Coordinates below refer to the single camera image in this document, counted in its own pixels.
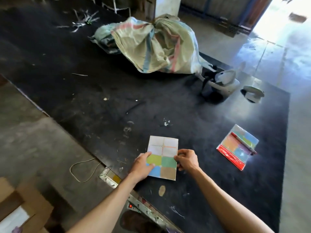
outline marker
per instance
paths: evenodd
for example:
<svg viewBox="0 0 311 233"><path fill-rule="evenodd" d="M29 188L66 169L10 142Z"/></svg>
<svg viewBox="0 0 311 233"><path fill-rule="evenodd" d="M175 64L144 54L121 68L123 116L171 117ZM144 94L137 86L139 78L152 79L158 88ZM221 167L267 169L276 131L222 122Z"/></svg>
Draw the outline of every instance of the marker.
<svg viewBox="0 0 311 233"><path fill-rule="evenodd" d="M235 134L234 132L231 132L231 135L233 135L235 139L237 139L240 143L242 143L251 152L251 155L257 154L257 152L253 148L251 148L249 145L247 145L246 142L243 141L240 137L238 137L237 134Z"/></svg>

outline beige oval spot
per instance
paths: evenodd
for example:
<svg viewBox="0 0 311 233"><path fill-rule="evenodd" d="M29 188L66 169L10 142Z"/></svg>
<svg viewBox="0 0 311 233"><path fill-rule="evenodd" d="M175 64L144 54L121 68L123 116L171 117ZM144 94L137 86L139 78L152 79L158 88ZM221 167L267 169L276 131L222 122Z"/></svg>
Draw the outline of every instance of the beige oval spot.
<svg viewBox="0 0 311 233"><path fill-rule="evenodd" d="M164 195L164 193L165 193L165 185L162 185L162 186L160 186L160 189L159 189L159 196L163 196Z"/></svg>

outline tabletop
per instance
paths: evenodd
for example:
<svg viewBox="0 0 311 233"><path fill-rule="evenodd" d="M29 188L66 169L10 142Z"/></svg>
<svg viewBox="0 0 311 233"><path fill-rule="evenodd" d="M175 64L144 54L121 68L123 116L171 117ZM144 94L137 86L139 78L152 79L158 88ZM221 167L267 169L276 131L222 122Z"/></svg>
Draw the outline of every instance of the tabletop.
<svg viewBox="0 0 311 233"><path fill-rule="evenodd" d="M100 20L76 33L56 28L75 20L72 8L100 10ZM124 178L146 151L150 135L178 138L179 148L195 150L216 184L278 232L287 92L257 81L265 97L251 103L240 89L256 79L242 73L240 88L212 103L200 94L202 82L193 75L139 73L123 55L108 55L88 39L99 26L124 21L89 0L26 4L0 11L0 19L0 57L5 59L0 72L118 176ZM216 150L234 124L259 139L258 154L243 171ZM125 127L131 128L126 136ZM223 231L186 172L177 171L176 181L147 177L135 190L184 232Z"/></svg>

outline hand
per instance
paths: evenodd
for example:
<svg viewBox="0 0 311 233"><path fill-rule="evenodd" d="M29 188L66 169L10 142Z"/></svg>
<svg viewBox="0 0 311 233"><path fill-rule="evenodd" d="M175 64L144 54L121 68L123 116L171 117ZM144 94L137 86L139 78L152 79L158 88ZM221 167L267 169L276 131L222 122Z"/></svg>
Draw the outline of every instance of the hand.
<svg viewBox="0 0 311 233"><path fill-rule="evenodd" d="M174 159L176 162L179 162L177 164L179 171L186 170L191 173L199 168L199 162L194 150L180 149L177 154L174 156Z"/></svg>
<svg viewBox="0 0 311 233"><path fill-rule="evenodd" d="M155 167L155 164L150 164L149 166L146 165L147 157L150 155L151 152L141 153L134 160L133 166L128 175L133 177L136 183L145 179L151 170Z"/></svg>

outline green square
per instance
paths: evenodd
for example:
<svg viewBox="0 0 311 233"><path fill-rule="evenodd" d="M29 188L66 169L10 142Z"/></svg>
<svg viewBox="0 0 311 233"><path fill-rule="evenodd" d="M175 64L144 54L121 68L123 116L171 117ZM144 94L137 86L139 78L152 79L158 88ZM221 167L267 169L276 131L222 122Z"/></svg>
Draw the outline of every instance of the green square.
<svg viewBox="0 0 311 233"><path fill-rule="evenodd" d="M161 156L160 155L155 155L152 154L147 158L147 163L148 164L152 164L154 163L156 166L160 166L161 165Z"/></svg>
<svg viewBox="0 0 311 233"><path fill-rule="evenodd" d="M177 163L174 160L174 158L172 157L166 157L163 156L162 157L162 167L172 167L172 168L176 168Z"/></svg>

